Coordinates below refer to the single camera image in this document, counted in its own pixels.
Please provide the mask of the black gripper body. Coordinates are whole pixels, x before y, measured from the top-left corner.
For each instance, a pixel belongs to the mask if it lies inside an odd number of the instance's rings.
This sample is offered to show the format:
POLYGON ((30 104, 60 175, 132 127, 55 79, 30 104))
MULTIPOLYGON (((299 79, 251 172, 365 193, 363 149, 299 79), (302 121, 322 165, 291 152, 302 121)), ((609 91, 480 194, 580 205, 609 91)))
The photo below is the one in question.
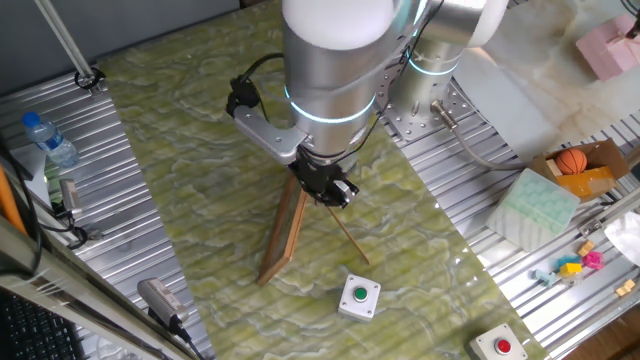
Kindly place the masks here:
POLYGON ((288 168, 297 178, 302 189, 311 197, 314 193, 328 193, 344 197, 342 191, 337 187, 337 181, 347 179, 347 173, 340 165, 319 164, 304 149, 298 149, 296 159, 288 165, 288 168))

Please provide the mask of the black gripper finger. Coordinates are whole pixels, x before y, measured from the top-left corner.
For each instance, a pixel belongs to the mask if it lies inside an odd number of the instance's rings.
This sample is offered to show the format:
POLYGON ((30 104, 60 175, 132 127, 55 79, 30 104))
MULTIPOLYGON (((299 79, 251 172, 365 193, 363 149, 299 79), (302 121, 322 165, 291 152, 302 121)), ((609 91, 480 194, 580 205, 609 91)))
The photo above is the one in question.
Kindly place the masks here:
POLYGON ((338 180, 337 187, 342 191, 345 200, 353 200, 359 193, 359 188, 348 179, 338 180))
POLYGON ((345 198, 342 195, 314 193, 312 197, 317 203, 326 207, 343 208, 345 206, 345 198))

